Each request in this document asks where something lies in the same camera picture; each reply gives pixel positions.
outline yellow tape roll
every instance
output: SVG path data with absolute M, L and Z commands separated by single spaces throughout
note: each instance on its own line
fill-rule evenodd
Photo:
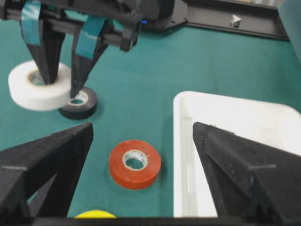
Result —
M 75 218 L 116 218 L 113 214 L 101 210 L 92 210 L 88 212 L 81 213 Z

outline red tape roll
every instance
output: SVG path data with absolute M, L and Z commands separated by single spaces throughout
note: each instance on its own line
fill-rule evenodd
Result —
M 138 159 L 141 169 L 132 169 L 127 160 Z M 140 190 L 152 185 L 161 167 L 161 158 L 156 149 L 140 140 L 129 140 L 117 145 L 111 152 L 109 168 L 112 178 L 122 187 Z

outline tape roll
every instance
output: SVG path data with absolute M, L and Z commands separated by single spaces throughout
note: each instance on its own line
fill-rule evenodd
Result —
M 113 214 L 102 210 L 91 210 L 77 215 L 75 218 L 116 218 Z
M 61 115 L 68 119 L 86 119 L 97 109 L 97 94 L 84 86 L 76 97 L 59 109 Z
M 143 167 L 133 169 L 127 165 L 130 159 L 139 160 Z M 117 145 L 110 154 L 111 177 L 120 186 L 140 190 L 152 185 L 161 168 L 161 158 L 156 149 L 139 140 L 129 140 Z
M 8 76 L 9 91 L 14 102 L 28 110 L 51 111 L 70 100 L 71 70 L 59 64 L 57 79 L 53 84 L 42 85 L 34 61 L 18 65 Z

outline white container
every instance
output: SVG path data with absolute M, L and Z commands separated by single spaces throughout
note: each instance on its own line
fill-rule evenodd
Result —
M 217 216 L 192 138 L 195 122 L 301 155 L 301 115 L 286 105 L 182 92 L 174 98 L 174 216 Z

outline green tabletop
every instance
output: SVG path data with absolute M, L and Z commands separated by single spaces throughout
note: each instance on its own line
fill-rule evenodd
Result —
M 263 100 L 301 112 L 301 67 L 289 42 L 181 28 L 143 33 L 129 53 L 109 47 L 86 85 L 98 94 L 97 112 L 73 121 L 58 111 L 31 112 L 13 103 L 8 74 L 31 60 L 17 22 L 0 22 L 0 150 L 91 121 L 94 141 L 69 216 L 106 210 L 118 217 L 173 215 L 173 99 L 186 90 Z M 61 61 L 71 64 L 72 37 Z M 155 184 L 128 191 L 109 175 L 108 158 L 118 143 L 139 139 L 162 158 Z

